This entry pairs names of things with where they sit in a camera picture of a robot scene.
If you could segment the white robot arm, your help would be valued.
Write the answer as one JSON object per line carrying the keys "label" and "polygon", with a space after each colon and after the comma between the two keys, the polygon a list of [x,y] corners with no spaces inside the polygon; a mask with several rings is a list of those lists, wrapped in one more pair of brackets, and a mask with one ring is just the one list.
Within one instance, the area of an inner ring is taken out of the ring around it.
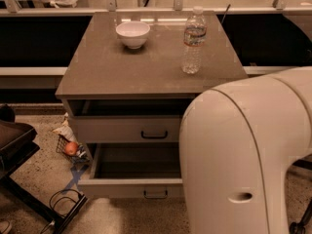
{"label": "white robot arm", "polygon": [[312,68],[209,89],[179,132],[191,234],[289,234],[285,179],[311,152]]}

